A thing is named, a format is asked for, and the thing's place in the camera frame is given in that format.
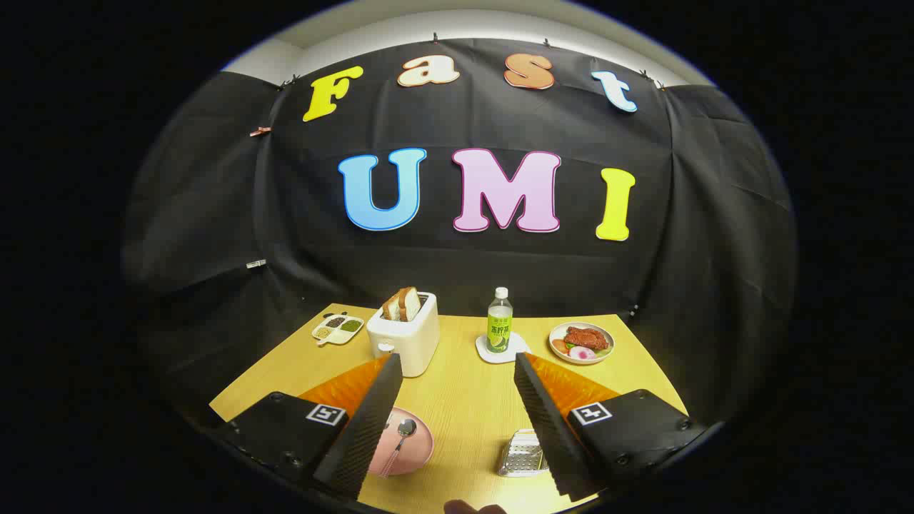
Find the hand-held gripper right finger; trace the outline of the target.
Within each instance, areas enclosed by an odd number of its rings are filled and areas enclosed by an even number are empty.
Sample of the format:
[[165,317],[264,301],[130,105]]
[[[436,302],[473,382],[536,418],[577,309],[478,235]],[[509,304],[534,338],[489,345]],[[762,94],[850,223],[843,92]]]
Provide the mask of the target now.
[[701,445],[708,427],[646,388],[617,393],[531,353],[513,382],[561,495],[621,495]]

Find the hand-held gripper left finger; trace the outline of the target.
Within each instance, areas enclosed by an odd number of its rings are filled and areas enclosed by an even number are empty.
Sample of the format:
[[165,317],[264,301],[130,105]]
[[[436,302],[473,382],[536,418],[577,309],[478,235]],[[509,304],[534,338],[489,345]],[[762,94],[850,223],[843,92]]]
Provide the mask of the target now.
[[385,354],[298,396],[268,393],[214,435],[294,487],[357,500],[402,381]]

